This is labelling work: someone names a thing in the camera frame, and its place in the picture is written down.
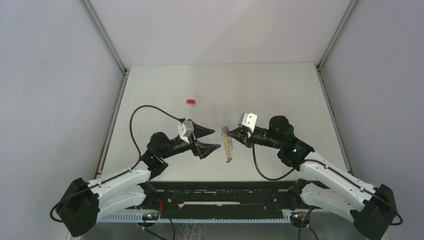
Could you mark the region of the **keyring bunch with coloured tags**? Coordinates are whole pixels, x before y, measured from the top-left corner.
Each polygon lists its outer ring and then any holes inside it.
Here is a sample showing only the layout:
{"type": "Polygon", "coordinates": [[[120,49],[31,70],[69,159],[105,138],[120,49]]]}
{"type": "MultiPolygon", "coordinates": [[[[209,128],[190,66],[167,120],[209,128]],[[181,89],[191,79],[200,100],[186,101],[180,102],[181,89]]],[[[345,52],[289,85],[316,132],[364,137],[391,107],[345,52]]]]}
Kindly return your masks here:
{"type": "Polygon", "coordinates": [[[224,150],[226,155],[226,163],[230,163],[233,159],[233,143],[232,138],[228,136],[229,127],[222,126],[221,127],[221,138],[224,143],[224,150]]]}

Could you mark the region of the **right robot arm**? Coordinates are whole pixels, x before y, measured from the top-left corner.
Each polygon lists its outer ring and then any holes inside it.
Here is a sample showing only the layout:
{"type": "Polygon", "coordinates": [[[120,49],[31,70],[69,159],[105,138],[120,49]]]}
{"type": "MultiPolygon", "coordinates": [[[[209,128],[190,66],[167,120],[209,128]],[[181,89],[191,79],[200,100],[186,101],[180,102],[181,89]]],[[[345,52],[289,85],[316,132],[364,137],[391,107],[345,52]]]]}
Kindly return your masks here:
{"type": "Polygon", "coordinates": [[[389,226],[403,224],[390,187],[376,187],[336,167],[297,138],[294,127],[283,115],[272,117],[268,128],[259,127],[256,122],[257,115],[243,113],[238,127],[224,135],[252,150],[257,145],[277,149],[277,157],[291,172],[298,171],[325,185],[322,188],[299,178],[288,190],[289,209],[306,204],[326,210],[352,223],[369,240],[380,240],[389,226]]]}

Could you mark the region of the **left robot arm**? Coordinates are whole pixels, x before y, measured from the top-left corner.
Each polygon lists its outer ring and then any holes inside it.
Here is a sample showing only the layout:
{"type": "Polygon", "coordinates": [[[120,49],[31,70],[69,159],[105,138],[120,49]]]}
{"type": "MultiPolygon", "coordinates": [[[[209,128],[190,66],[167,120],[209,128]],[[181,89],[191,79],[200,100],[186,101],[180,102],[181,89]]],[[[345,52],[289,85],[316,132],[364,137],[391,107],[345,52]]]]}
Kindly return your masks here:
{"type": "Polygon", "coordinates": [[[166,158],[191,151],[195,157],[206,158],[220,144],[202,143],[198,139],[212,135],[215,130],[200,126],[191,119],[177,125],[178,136],[170,139],[163,132],[154,133],[147,150],[135,164],[115,173],[85,181],[81,177],[71,182],[62,198],[51,209],[57,213],[73,237],[87,233],[102,218],[128,207],[153,207],[157,196],[150,180],[167,167],[166,158]]]}

